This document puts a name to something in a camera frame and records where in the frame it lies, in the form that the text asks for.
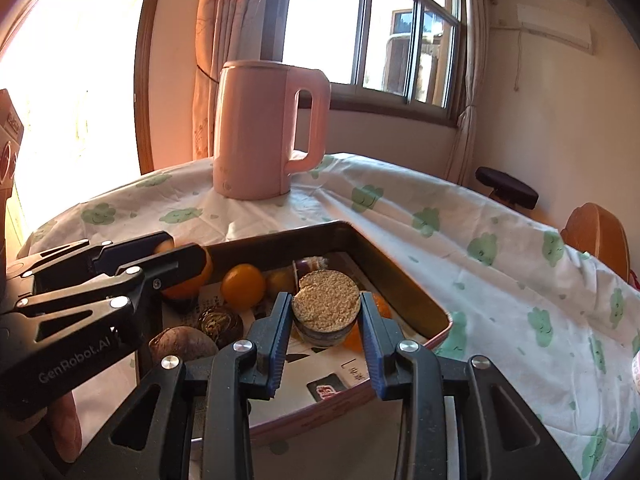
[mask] white tablecloth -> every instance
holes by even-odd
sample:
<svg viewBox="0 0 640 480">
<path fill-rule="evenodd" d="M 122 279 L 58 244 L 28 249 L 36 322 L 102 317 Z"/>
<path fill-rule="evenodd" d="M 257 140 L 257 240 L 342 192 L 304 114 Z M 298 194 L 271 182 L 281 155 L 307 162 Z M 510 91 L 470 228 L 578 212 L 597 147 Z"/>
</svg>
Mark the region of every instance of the white tablecloth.
<svg viewBox="0 0 640 480">
<path fill-rule="evenodd" d="M 640 347 L 636 291 L 558 232 L 484 196 L 354 155 L 327 155 L 288 195 L 237 202 L 212 190 L 212 161 L 145 175 L 38 229 L 30 252 L 72 240 L 120 241 L 165 230 L 213 244 L 343 219 L 454 318 L 438 352 L 487 355 L 529 403 L 583 478 L 604 478 L 638 430 L 631 359 Z M 76 389 L 84 441 L 134 387 L 126 358 Z M 254 452 L 257 478 L 389 478 L 396 403 L 372 402 L 327 426 Z"/>
</svg>

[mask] blue gripper pad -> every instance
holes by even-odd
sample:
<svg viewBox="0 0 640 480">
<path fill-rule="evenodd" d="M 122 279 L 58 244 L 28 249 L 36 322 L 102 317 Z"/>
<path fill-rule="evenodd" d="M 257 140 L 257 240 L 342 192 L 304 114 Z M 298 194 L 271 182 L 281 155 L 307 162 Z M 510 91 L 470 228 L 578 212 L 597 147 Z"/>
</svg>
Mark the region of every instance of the blue gripper pad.
<svg viewBox="0 0 640 480">
<path fill-rule="evenodd" d="M 382 400 L 403 396 L 404 375 L 396 365 L 396 345 L 404 339 L 392 319 L 383 319 L 370 292 L 360 294 L 358 324 L 369 379 L 376 395 Z"/>
<path fill-rule="evenodd" d="M 240 378 L 250 399 L 269 400 L 280 386 L 293 322 L 291 300 L 290 294 L 281 292 L 271 315 L 254 321 L 246 336 L 256 345 L 255 364 Z"/>
<path fill-rule="evenodd" d="M 293 322 L 293 311 L 291 309 L 291 295 L 286 292 L 278 294 L 276 303 L 273 305 L 270 317 L 277 320 L 275 334 L 273 335 L 273 347 L 269 359 L 269 379 L 267 380 L 267 391 L 270 397 L 276 394 L 282 379 L 284 369 L 284 358 L 289 345 L 289 335 L 291 334 L 291 323 Z"/>
</svg>

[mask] curtain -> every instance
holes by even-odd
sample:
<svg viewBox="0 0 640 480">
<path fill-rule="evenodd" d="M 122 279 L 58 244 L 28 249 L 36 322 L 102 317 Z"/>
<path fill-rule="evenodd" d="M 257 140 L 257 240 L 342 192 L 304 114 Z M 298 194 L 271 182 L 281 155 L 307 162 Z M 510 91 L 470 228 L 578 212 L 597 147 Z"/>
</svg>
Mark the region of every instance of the curtain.
<svg viewBox="0 0 640 480">
<path fill-rule="evenodd" d="M 196 19 L 193 158 L 213 155 L 218 80 L 225 62 L 238 58 L 242 26 L 260 0 L 200 0 Z"/>
<path fill-rule="evenodd" d="M 489 5 L 496 0 L 466 0 L 466 103 L 447 162 L 445 178 L 466 186 L 473 162 L 478 101 L 489 47 Z"/>
</svg>

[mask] pink electric kettle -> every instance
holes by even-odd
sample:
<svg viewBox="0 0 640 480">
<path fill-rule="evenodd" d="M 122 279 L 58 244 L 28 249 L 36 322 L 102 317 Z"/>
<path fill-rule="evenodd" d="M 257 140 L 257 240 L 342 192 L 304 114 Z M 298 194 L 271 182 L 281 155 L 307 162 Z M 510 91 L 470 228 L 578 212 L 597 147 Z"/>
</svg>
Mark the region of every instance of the pink electric kettle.
<svg viewBox="0 0 640 480">
<path fill-rule="evenodd" d="M 298 93 L 311 92 L 309 147 L 292 159 Z M 274 61 L 225 63 L 220 75 L 213 149 L 213 187 L 239 200 L 289 192 L 290 175 L 324 156 L 331 85 L 320 70 Z"/>
</svg>

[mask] tray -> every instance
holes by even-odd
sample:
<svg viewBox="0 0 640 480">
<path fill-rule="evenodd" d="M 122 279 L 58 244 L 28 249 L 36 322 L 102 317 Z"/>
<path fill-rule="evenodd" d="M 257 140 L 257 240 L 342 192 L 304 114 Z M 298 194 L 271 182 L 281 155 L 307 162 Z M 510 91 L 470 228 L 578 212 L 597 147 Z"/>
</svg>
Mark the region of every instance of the tray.
<svg viewBox="0 0 640 480">
<path fill-rule="evenodd" d="M 253 264 L 268 272 L 306 256 L 325 256 L 330 268 L 350 275 L 362 290 L 383 296 L 407 337 L 434 348 L 444 341 L 451 327 L 449 314 L 390 256 L 346 222 L 242 238 L 207 249 L 214 272 L 210 283 L 200 289 L 197 309 L 180 316 L 164 306 L 161 319 L 151 320 L 153 326 L 195 325 L 202 308 L 222 303 L 220 281 L 237 264 Z M 264 306 L 245 313 L 244 333 L 255 317 L 263 315 Z M 136 362 L 139 376 L 144 375 L 148 369 L 142 363 L 147 359 L 138 358 Z M 322 391 L 328 391 L 328 395 L 319 395 Z M 261 446 L 303 433 L 364 404 L 374 395 L 363 354 L 341 345 L 321 351 L 292 335 L 276 397 L 270 402 L 251 401 L 252 443 Z M 192 448 L 201 441 L 204 402 L 197 402 L 195 411 Z"/>
</svg>

